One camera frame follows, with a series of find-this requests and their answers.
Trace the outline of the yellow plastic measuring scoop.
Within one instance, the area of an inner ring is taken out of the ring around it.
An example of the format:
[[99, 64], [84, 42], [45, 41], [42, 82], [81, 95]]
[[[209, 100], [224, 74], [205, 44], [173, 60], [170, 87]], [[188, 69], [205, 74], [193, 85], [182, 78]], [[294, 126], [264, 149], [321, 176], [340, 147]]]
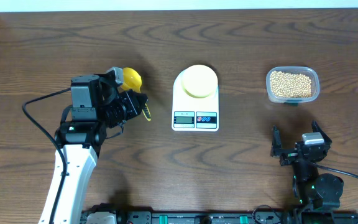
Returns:
[[[127, 91], [127, 90], [133, 90], [136, 93], [142, 93], [141, 92], [141, 86], [142, 86], [142, 77], [139, 75], [139, 73], [134, 70], [133, 68], [129, 68], [129, 67], [125, 67], [123, 68], [124, 71], [124, 83], [120, 86], [120, 88], [123, 91]], [[152, 117], [151, 117], [151, 113], [149, 110], [148, 114], [144, 114], [144, 112], [142, 111], [143, 116], [145, 117], [145, 119], [147, 121], [151, 121]]]

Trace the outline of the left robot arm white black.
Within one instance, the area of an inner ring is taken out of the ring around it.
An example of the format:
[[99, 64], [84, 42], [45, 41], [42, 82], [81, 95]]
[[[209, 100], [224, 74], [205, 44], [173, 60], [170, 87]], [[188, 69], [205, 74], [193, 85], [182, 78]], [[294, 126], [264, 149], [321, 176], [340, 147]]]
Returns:
[[86, 190], [107, 130], [141, 114], [148, 98], [134, 90], [118, 92], [114, 75], [71, 79], [72, 104], [55, 132], [58, 149], [40, 223], [79, 223]]

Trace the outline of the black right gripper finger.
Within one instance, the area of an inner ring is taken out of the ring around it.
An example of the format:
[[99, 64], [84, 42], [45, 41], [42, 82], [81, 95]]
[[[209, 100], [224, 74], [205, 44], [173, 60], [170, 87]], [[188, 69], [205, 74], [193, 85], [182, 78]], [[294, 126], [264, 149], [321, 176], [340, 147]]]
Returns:
[[318, 125], [318, 123], [313, 120], [312, 123], [311, 123], [311, 127], [312, 127], [312, 130], [314, 133], [317, 133], [319, 132], [323, 139], [324, 139], [324, 143], [325, 144], [331, 144], [331, 139], [328, 137], [328, 135], [320, 128], [320, 126]]
[[280, 137], [280, 131], [276, 126], [273, 126], [273, 138], [270, 155], [272, 157], [279, 156], [282, 153], [282, 142]]

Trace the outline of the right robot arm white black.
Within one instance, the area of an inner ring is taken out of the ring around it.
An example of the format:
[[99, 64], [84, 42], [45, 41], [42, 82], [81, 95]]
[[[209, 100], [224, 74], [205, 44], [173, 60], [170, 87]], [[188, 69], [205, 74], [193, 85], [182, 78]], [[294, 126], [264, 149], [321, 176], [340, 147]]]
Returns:
[[273, 127], [270, 155], [278, 157], [281, 166], [291, 166], [293, 191], [300, 203], [313, 210], [332, 210], [340, 207], [343, 194], [343, 180], [333, 174], [320, 174], [317, 162], [322, 161], [331, 148], [332, 140], [316, 121], [311, 124], [312, 132], [304, 133], [291, 149], [284, 149], [280, 131]]

